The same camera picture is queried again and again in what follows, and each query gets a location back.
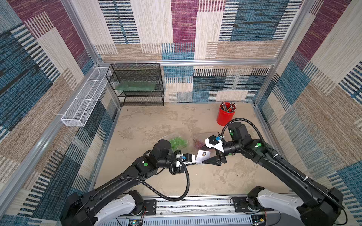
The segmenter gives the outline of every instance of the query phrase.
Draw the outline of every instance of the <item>metal mesh shelf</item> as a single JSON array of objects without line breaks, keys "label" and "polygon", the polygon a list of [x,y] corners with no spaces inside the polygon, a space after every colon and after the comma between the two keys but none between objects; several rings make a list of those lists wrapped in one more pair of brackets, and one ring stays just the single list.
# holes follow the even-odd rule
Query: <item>metal mesh shelf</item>
[{"label": "metal mesh shelf", "polygon": [[85,126],[107,84],[107,74],[111,74],[108,68],[98,67],[93,71],[62,117],[66,126]]},{"label": "metal mesh shelf", "polygon": [[[164,88],[159,64],[111,64],[107,80],[122,106],[164,105]],[[124,84],[152,84],[151,90],[118,90]]]}]

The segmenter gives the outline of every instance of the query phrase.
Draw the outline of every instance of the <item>beige floor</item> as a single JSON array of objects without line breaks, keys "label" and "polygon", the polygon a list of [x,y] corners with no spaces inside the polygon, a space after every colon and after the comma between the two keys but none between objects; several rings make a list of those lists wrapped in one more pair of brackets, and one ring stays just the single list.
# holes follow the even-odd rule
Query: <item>beige floor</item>
[{"label": "beige floor", "polygon": [[[219,103],[123,107],[95,187],[123,172],[137,157],[151,150],[158,139],[175,129],[189,134],[191,145],[188,150],[195,153],[192,137],[199,133],[221,132],[222,126],[216,122],[218,109]],[[234,117],[247,118],[261,130],[251,104],[238,103]],[[257,138],[251,126],[247,125],[247,128],[252,138]],[[231,140],[229,133],[225,136],[227,141]],[[189,166],[191,183],[188,195],[243,194],[257,185],[278,193],[289,190],[276,176],[241,154],[227,157],[227,162],[221,167]],[[186,179],[185,174],[173,176],[164,170],[147,182],[161,193],[172,196],[184,192]],[[155,195],[142,184],[134,189],[144,196]]]}]

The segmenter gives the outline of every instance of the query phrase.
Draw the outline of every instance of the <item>white mesh basket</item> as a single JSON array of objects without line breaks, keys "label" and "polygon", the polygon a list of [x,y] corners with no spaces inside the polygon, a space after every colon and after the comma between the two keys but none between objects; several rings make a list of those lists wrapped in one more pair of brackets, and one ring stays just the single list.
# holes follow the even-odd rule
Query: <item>white mesh basket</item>
[{"label": "white mesh basket", "polygon": [[106,74],[110,76],[110,73],[108,68],[101,67],[93,71],[62,117],[66,126],[85,126],[108,82]]}]

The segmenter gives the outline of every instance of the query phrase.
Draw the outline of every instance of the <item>green board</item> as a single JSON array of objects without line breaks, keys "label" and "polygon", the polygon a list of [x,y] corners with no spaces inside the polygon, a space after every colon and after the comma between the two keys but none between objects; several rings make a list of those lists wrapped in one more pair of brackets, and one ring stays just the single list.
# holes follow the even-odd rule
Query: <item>green board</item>
[{"label": "green board", "polygon": [[121,91],[154,91],[155,82],[121,82],[114,90]]}]

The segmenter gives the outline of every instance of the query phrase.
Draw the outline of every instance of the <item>white card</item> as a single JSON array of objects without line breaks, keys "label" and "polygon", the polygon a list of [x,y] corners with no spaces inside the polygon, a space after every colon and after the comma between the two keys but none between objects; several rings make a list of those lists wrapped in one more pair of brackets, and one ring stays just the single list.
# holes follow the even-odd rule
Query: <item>white card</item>
[{"label": "white card", "polygon": [[202,163],[202,161],[210,158],[210,154],[211,152],[199,150],[197,153],[196,162]]}]

